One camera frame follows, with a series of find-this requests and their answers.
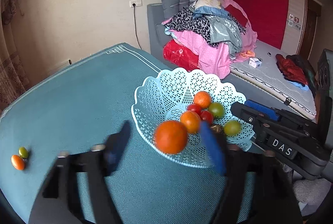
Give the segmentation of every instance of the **small white box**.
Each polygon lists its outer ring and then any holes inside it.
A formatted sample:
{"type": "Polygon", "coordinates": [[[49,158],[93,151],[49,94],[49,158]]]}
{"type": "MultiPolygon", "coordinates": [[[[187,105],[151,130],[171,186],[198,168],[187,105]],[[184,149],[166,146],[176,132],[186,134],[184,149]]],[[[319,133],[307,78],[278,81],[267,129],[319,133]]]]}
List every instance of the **small white box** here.
{"type": "Polygon", "coordinates": [[[254,68],[257,68],[258,66],[261,66],[261,61],[258,58],[250,58],[249,65],[251,65],[254,68]]]}

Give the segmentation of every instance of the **light blue basket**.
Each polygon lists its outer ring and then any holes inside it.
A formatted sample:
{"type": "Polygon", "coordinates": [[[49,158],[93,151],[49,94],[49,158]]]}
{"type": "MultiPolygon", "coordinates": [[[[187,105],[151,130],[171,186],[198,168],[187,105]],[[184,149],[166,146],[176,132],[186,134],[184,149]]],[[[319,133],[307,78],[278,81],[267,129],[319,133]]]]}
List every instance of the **light blue basket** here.
{"type": "Polygon", "coordinates": [[[254,135],[252,125],[230,112],[231,104],[236,101],[244,103],[245,96],[238,93],[231,83],[221,83],[218,76],[205,74],[201,70],[193,70],[190,73],[184,68],[162,70],[157,78],[146,78],[142,86],[135,90],[132,116],[140,135],[161,155],[185,166],[206,168],[212,166],[212,163],[199,134],[190,134],[186,148],[176,155],[159,151],[153,140],[156,127],[166,120],[179,121],[181,114],[186,111],[199,91],[208,92],[213,101],[221,103],[225,108],[225,116],[214,123],[224,125],[229,120],[237,120],[242,124],[242,132],[227,140],[247,151],[251,147],[250,139],[254,135]]]}

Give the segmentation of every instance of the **scalloped basket rim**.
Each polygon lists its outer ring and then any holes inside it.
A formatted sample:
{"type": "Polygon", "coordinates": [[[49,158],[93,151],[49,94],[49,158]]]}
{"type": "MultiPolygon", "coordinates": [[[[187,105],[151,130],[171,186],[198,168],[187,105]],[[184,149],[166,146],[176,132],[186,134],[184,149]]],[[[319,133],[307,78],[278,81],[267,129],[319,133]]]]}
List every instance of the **scalloped basket rim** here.
{"type": "MultiPolygon", "coordinates": [[[[150,147],[152,147],[156,152],[158,152],[160,155],[164,156],[165,158],[171,160],[172,162],[176,162],[178,164],[181,164],[183,166],[187,166],[187,167],[194,167],[194,168],[209,168],[209,167],[212,167],[213,164],[211,165],[203,165],[203,164],[189,164],[189,163],[186,163],[186,162],[182,162],[182,161],[179,161],[177,159],[174,159],[172,157],[170,157],[168,154],[165,154],[163,152],[161,152],[159,149],[157,149],[153,144],[151,144],[151,142],[144,136],[144,134],[141,132],[140,128],[139,128],[139,125],[138,125],[138,121],[134,115],[134,106],[138,104],[138,98],[137,98],[137,93],[138,93],[138,90],[140,90],[141,88],[143,88],[146,84],[146,82],[150,79],[153,79],[153,80],[158,80],[160,78],[160,76],[163,74],[163,73],[172,73],[172,72],[183,72],[183,73],[186,73],[186,74],[189,74],[189,73],[200,73],[202,74],[204,77],[206,78],[209,78],[209,77],[212,77],[214,79],[217,80],[217,88],[221,88],[223,84],[227,84],[228,86],[231,87],[232,91],[233,92],[236,92],[238,94],[241,94],[242,96],[244,96],[244,98],[246,99],[245,95],[241,92],[238,92],[235,88],[235,86],[232,84],[232,83],[229,83],[229,82],[225,82],[225,83],[222,83],[221,80],[219,79],[219,77],[215,74],[206,74],[204,71],[200,70],[200,69],[195,69],[195,70],[192,70],[191,72],[188,72],[187,70],[185,70],[184,68],[181,68],[181,67],[178,67],[178,68],[175,68],[174,70],[168,70],[168,69],[164,69],[164,70],[161,70],[157,77],[154,78],[152,76],[148,76],[144,79],[143,83],[142,83],[142,86],[139,86],[135,89],[135,92],[134,92],[134,99],[135,99],[135,103],[132,105],[131,107],[131,113],[132,113],[132,117],[133,117],[133,120],[135,122],[135,126],[137,128],[137,131],[139,132],[140,136],[149,144],[150,147]]],[[[251,147],[252,145],[252,142],[251,140],[248,140],[247,142],[244,142],[244,143],[248,143],[248,146],[246,147],[246,151],[249,150],[249,148],[251,147]]]]}

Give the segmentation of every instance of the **green tomato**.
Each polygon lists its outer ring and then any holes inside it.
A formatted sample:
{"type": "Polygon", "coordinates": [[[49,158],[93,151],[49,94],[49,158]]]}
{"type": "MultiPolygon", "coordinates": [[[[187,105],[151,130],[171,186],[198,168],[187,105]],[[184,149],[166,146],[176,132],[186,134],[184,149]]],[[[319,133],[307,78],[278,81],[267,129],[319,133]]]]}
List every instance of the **green tomato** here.
{"type": "Polygon", "coordinates": [[[213,115],[214,119],[222,118],[225,114],[224,107],[221,103],[213,102],[209,105],[208,111],[213,115]]]}
{"type": "Polygon", "coordinates": [[[224,133],[227,136],[236,136],[242,129],[240,122],[231,120],[224,125],[224,133]]]}
{"type": "Polygon", "coordinates": [[[19,148],[19,156],[21,157],[21,158],[23,158],[23,159],[27,159],[28,158],[28,151],[27,151],[27,149],[26,148],[24,148],[24,147],[20,147],[19,148]]]}

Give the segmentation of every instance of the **black cable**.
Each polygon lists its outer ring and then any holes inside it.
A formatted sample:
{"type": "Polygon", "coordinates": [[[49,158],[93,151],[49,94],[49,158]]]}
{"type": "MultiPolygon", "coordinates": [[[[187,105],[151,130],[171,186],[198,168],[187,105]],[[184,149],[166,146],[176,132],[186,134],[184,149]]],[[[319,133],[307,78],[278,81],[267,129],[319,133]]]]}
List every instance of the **black cable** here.
{"type": "Polygon", "coordinates": [[[140,49],[142,50],[142,47],[140,46],[139,44],[139,39],[138,39],[138,34],[137,34],[137,22],[135,20],[135,3],[132,4],[133,5],[133,8],[134,8],[134,11],[133,11],[133,14],[134,14],[134,28],[135,28],[135,36],[137,37],[137,42],[138,42],[138,45],[140,47],[140,49]]]}

